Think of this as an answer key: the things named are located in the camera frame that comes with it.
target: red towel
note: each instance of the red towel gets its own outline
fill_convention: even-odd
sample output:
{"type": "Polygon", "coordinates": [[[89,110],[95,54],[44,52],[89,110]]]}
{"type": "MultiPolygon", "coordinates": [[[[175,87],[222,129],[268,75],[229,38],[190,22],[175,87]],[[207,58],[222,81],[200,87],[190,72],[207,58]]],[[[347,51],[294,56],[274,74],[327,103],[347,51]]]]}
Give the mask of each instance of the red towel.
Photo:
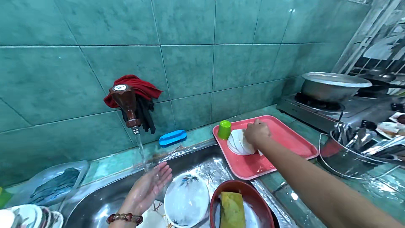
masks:
{"type": "MultiPolygon", "coordinates": [[[[148,101],[150,101],[152,98],[157,99],[160,94],[163,92],[161,90],[158,90],[153,84],[149,82],[145,82],[139,77],[133,75],[133,74],[128,74],[120,77],[119,79],[115,80],[114,85],[119,85],[119,84],[126,84],[129,86],[132,86],[135,89],[135,94],[138,94],[148,101]]],[[[108,94],[104,98],[105,104],[110,107],[110,108],[118,108],[119,105],[114,101],[114,99],[111,97],[111,94],[108,94]]]]}

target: brown bowl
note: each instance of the brown bowl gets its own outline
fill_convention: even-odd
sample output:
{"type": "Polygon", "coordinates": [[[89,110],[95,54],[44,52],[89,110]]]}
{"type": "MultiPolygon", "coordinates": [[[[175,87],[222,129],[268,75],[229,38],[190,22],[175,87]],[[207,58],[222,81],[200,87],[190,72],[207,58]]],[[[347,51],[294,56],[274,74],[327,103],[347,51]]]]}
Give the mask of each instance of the brown bowl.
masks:
{"type": "Polygon", "coordinates": [[[259,217],[261,227],[274,228],[274,221],[271,216],[270,208],[267,206],[267,203],[262,196],[249,184],[235,180],[223,182],[212,195],[209,206],[209,221],[212,228],[219,228],[215,227],[215,211],[218,203],[220,203],[218,197],[223,191],[242,194],[243,200],[252,206],[253,211],[259,217]]]}

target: frying pan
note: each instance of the frying pan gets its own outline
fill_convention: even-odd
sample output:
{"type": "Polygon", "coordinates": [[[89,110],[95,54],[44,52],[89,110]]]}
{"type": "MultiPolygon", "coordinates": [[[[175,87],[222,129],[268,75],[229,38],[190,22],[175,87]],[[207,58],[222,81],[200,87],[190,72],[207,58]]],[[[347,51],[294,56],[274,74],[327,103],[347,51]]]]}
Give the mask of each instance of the frying pan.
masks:
{"type": "Polygon", "coordinates": [[[388,89],[391,88],[401,88],[405,89],[405,86],[402,85],[393,85],[388,82],[383,82],[375,79],[367,79],[373,85],[366,88],[360,88],[357,95],[360,97],[378,97],[388,93],[388,89]]]}

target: black cloth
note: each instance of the black cloth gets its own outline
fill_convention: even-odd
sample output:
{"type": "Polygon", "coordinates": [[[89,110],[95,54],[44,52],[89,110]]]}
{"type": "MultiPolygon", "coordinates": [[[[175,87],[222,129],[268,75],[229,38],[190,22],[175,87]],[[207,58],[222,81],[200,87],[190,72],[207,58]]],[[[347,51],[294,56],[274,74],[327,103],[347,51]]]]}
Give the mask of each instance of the black cloth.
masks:
{"type": "MultiPolygon", "coordinates": [[[[153,107],[155,104],[153,103],[152,99],[148,101],[144,97],[140,95],[136,95],[136,110],[135,116],[141,120],[142,128],[145,132],[148,132],[149,129],[151,130],[151,134],[154,134],[156,131],[155,124],[153,123],[152,116],[149,113],[149,110],[152,112],[155,110],[153,107]]],[[[122,118],[125,122],[128,121],[127,114],[121,109],[122,118]]]]}

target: running water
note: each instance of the running water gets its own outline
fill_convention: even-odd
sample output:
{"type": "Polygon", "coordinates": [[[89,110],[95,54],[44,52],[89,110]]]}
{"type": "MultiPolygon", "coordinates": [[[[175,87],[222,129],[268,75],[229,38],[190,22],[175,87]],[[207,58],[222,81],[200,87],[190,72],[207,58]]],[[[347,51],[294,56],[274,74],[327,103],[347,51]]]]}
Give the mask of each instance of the running water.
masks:
{"type": "Polygon", "coordinates": [[[135,139],[136,139],[136,142],[138,143],[139,153],[141,154],[141,157],[142,157],[143,169],[145,172],[148,172],[149,167],[146,165],[145,152],[143,150],[143,145],[142,145],[142,141],[141,141],[141,134],[135,134],[135,139]]]}

